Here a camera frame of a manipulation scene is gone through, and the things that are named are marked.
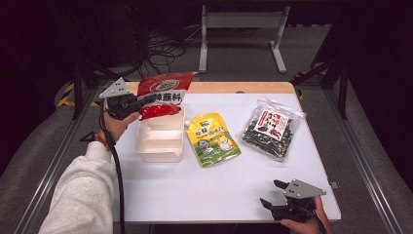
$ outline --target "yellow snack bag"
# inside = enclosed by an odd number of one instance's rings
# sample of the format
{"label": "yellow snack bag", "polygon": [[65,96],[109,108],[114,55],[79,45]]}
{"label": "yellow snack bag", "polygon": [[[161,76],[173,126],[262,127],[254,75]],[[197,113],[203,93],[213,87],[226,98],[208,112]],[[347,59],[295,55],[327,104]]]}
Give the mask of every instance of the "yellow snack bag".
{"label": "yellow snack bag", "polygon": [[203,168],[241,154],[227,125],[216,112],[195,117],[187,135]]}

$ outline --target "white table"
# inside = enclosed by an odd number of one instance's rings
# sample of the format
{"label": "white table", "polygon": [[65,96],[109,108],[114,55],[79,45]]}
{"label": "white table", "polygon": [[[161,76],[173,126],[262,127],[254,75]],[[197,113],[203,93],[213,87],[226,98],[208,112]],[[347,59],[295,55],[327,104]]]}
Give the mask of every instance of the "white table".
{"label": "white table", "polygon": [[[243,144],[240,133],[260,94],[187,94],[186,119],[218,112],[242,154],[203,169],[185,136],[178,163],[145,163],[134,151],[138,122],[131,124],[116,148],[125,191],[125,221],[139,223],[275,222],[259,198],[283,206],[283,190],[274,179],[297,178],[326,190],[322,196],[330,220],[341,219],[333,191],[306,122],[295,132],[284,162]],[[266,94],[267,98],[301,109],[295,93]],[[114,220],[119,220],[119,193],[115,191]]]}

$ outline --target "wooden table edge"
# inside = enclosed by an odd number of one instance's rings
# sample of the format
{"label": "wooden table edge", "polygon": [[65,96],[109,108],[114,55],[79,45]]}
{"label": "wooden table edge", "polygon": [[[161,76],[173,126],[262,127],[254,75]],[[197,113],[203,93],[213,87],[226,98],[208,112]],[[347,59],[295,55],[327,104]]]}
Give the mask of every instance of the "wooden table edge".
{"label": "wooden table edge", "polygon": [[[127,82],[132,94],[137,93],[139,82]],[[295,94],[289,82],[192,82],[188,94]]]}

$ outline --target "white label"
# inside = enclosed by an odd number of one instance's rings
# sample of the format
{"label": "white label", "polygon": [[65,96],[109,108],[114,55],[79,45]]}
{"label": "white label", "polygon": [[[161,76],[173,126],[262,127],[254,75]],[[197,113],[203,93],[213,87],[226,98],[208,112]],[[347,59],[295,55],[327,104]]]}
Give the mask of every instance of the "white label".
{"label": "white label", "polygon": [[283,114],[264,110],[259,116],[254,130],[280,141],[288,125],[288,119]]}

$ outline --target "plastic food container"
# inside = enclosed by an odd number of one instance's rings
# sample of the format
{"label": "plastic food container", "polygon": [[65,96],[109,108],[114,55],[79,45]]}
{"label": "plastic food container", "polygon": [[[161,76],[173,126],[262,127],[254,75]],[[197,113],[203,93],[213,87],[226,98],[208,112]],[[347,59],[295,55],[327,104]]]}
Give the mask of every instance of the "plastic food container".
{"label": "plastic food container", "polygon": [[177,114],[140,122],[135,151],[146,163],[176,163],[182,159],[185,107],[179,106]]}

